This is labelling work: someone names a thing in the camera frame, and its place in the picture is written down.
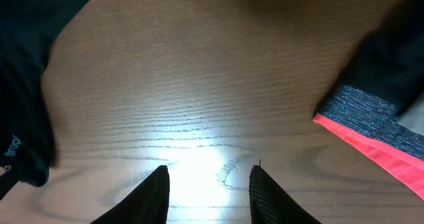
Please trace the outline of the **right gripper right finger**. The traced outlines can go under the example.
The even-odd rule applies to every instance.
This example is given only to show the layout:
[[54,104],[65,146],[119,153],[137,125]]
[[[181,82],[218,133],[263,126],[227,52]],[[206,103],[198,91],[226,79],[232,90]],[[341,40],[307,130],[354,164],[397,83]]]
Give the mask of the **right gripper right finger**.
[[249,198],[252,224],[321,224],[259,165],[250,172]]

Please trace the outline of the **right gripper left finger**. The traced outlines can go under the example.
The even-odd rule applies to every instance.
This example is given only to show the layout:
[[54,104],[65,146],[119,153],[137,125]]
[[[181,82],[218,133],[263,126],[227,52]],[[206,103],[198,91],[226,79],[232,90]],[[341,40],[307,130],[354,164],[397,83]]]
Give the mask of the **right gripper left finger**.
[[157,167],[125,199],[91,224],[166,224],[170,197],[168,167]]

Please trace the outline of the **black logo shirt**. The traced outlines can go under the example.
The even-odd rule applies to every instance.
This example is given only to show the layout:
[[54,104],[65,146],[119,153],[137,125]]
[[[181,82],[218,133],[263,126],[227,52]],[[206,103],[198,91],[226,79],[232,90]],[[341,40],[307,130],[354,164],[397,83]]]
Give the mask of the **black logo shirt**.
[[56,159],[42,94],[50,49],[89,0],[1,0],[1,195],[43,186]]

